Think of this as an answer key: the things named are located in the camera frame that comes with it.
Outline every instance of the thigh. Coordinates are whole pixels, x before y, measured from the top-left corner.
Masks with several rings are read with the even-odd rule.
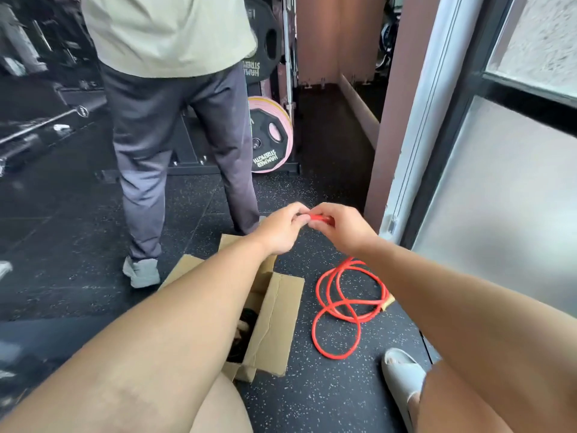
[[[196,79],[191,97],[216,160],[232,166],[243,156],[252,158],[252,135],[246,80],[241,64]]]
[[[252,433],[252,430],[237,388],[220,373],[198,409],[191,433]]]
[[[443,361],[427,374],[417,433],[512,433],[505,421]]]
[[[146,161],[170,149],[169,140],[183,105],[182,79],[142,78],[101,64],[114,123],[119,164]]]

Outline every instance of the gray pants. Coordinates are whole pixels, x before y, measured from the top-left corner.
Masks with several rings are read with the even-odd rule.
[[[220,168],[235,228],[258,224],[252,182],[252,136],[241,64],[190,78],[142,78],[101,64],[114,123],[114,150],[121,174],[126,222],[135,260],[160,255],[164,186],[170,139],[180,109],[194,108]]]

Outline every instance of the pink weight plate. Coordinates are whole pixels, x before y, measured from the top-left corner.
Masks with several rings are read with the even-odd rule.
[[[274,166],[270,170],[253,171],[253,173],[269,173],[270,171],[276,170],[277,168],[282,166],[287,161],[287,159],[289,159],[290,152],[292,151],[292,137],[293,137],[292,124],[290,122],[288,114],[282,108],[282,106],[279,105],[276,101],[269,99],[267,97],[263,96],[249,97],[249,109],[261,109],[267,114],[277,117],[289,139],[287,142],[285,157],[282,160],[280,160],[276,166]],[[280,133],[278,129],[275,127],[275,125],[272,123],[269,125],[269,132],[270,136],[272,136],[274,139],[276,140],[280,139]]]

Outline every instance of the left arm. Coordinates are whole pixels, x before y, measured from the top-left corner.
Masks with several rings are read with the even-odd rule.
[[[292,248],[299,203],[119,317],[0,424],[4,432],[189,433],[230,349],[256,272]]]

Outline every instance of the weight plate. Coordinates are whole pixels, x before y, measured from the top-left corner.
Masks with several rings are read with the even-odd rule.
[[[249,97],[253,173],[268,173],[284,164],[292,151],[292,125],[276,101]]]
[[[255,36],[254,53],[243,59],[247,84],[268,79],[279,64],[282,53],[282,30],[263,0],[245,0],[246,14]]]

